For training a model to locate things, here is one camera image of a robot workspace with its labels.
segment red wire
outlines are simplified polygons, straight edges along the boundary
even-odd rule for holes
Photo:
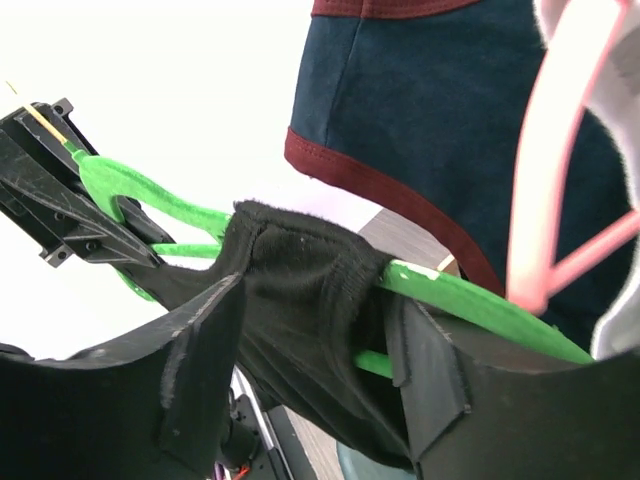
[[[240,480],[242,477],[244,477],[247,473],[249,473],[249,467],[242,467],[240,469],[240,471],[238,472],[238,475],[236,475],[235,477],[233,477],[233,480]]]

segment black cloth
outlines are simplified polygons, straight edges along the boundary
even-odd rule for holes
[[[391,257],[324,220],[256,202],[235,207],[208,271],[163,265],[126,273],[175,308],[231,272],[246,283],[238,361],[257,386],[338,441],[409,468],[399,390],[357,370],[362,349],[386,351],[389,292],[374,288]]]

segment pink clothes hanger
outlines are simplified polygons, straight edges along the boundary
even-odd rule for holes
[[[631,0],[570,0],[527,107],[514,178],[507,299],[534,314],[543,313],[550,296],[640,231],[640,212],[629,212],[554,265],[571,148],[630,4]]]

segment dark red trim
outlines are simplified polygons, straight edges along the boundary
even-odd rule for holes
[[[366,198],[421,226],[449,249],[471,282],[504,295],[502,282],[467,232],[406,185],[291,129],[284,155],[300,173]]]
[[[315,0],[311,15],[399,20],[427,17],[480,0]]]

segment white background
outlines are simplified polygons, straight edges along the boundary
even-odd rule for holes
[[[310,0],[16,3],[2,6],[0,80],[29,101],[67,97],[101,154],[219,210],[257,197],[353,230],[379,211],[283,159]],[[0,88],[0,117],[18,107]],[[179,242],[208,241],[151,215]],[[1,215],[0,234],[0,342],[65,358],[164,313],[108,266],[53,269]]]

